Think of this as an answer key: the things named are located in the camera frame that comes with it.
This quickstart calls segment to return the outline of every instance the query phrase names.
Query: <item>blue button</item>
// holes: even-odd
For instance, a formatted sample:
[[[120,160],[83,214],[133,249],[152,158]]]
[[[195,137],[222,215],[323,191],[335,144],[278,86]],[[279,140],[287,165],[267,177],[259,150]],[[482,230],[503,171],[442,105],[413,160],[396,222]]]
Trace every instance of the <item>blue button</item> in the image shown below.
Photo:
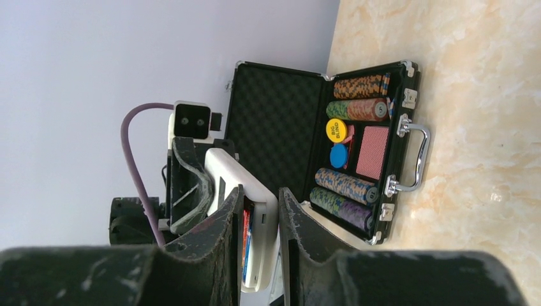
[[[337,143],[330,150],[330,165],[335,168],[342,168],[348,161],[348,148]]]

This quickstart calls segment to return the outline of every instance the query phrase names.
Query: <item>marble surface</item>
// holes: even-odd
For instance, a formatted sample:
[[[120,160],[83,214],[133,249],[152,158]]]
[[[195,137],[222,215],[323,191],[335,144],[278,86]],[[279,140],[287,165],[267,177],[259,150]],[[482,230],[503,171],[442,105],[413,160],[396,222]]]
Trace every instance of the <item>marble surface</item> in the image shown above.
[[[489,252],[541,305],[539,16],[539,1],[342,0],[328,73],[419,63],[414,122],[433,142],[424,183],[399,195],[385,244],[366,245],[312,215],[359,249]],[[410,139],[412,174],[420,137]]]

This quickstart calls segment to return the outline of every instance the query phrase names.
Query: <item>purple cable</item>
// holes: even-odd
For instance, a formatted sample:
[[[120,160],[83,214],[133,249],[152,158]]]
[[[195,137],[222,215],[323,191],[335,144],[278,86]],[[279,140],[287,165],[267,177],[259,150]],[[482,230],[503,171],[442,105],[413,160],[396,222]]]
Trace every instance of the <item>purple cable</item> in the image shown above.
[[[130,140],[128,139],[128,128],[130,127],[131,120],[138,113],[144,110],[150,110],[152,108],[162,108],[164,110],[173,110],[174,106],[171,104],[166,104],[166,103],[147,103],[147,104],[139,105],[138,107],[132,109],[124,117],[124,120],[122,121],[122,126],[120,128],[120,138],[122,142],[122,150],[124,151],[124,158],[126,159],[126,164],[128,164],[128,169],[130,170],[133,183],[135,184],[135,187],[137,188],[137,193],[139,194],[141,203],[143,203],[143,209],[145,210],[145,215],[147,215],[147,218],[149,219],[149,223],[151,225],[152,232],[154,233],[154,237],[156,238],[156,242],[158,243],[158,246],[163,247],[165,245],[165,239],[163,238],[163,234],[159,231],[158,218],[154,214],[154,210],[152,209],[149,195],[147,194],[147,189],[145,189],[145,184],[143,184],[141,175],[139,174],[139,171],[137,170],[137,166],[135,165],[133,153],[131,152]]]

